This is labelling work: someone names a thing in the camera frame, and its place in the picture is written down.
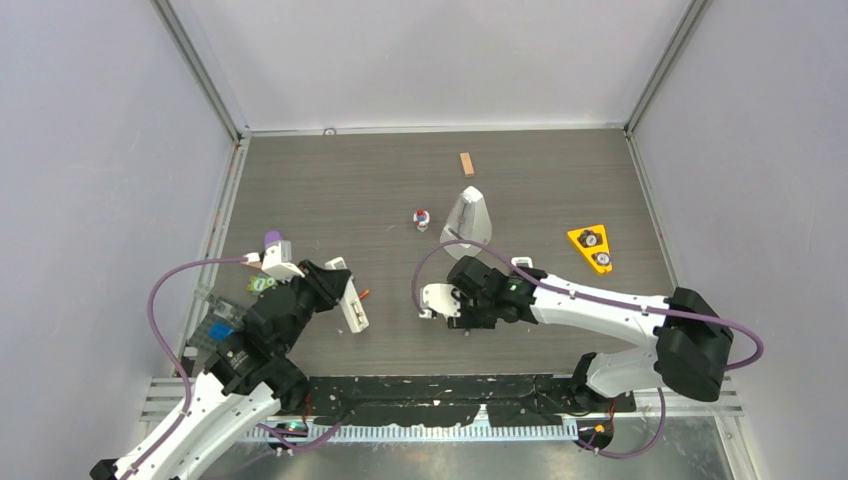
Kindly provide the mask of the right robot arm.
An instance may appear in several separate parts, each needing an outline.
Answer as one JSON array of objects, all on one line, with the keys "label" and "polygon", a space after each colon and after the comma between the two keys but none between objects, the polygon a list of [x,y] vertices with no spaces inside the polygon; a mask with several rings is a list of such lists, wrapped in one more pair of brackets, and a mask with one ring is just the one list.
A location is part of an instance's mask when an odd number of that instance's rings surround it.
[{"label": "right robot arm", "polygon": [[631,349],[581,356],[568,383],[574,403],[596,410],[626,392],[669,388],[686,398],[715,402],[720,396],[733,334],[698,313],[716,317],[695,291],[672,296],[630,295],[580,285],[544,270],[509,273],[462,257],[446,277],[452,328],[492,329],[497,322],[576,327],[623,340]]}]

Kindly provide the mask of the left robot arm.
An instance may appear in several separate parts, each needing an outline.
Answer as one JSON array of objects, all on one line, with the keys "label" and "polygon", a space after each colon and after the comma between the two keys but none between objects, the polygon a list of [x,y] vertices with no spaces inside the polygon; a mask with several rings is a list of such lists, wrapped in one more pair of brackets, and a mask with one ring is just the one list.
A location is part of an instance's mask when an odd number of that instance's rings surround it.
[{"label": "left robot arm", "polygon": [[316,313],[343,304],[348,269],[299,262],[291,280],[265,289],[221,338],[183,400],[138,446],[91,469],[93,479],[197,479],[269,416],[304,405],[308,377],[288,354]]}]

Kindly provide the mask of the white long remote control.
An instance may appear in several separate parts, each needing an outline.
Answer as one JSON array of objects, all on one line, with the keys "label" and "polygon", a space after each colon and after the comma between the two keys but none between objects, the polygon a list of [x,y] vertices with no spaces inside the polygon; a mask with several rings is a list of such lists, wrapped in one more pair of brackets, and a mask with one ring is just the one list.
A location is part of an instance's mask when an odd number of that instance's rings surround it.
[{"label": "white long remote control", "polygon": [[[352,273],[341,256],[326,261],[324,266],[329,270],[348,270],[350,274]],[[354,285],[354,276],[352,274],[345,285],[345,290],[340,300],[340,307],[347,325],[353,334],[362,333],[369,327],[369,319],[362,305],[359,292]]]}]

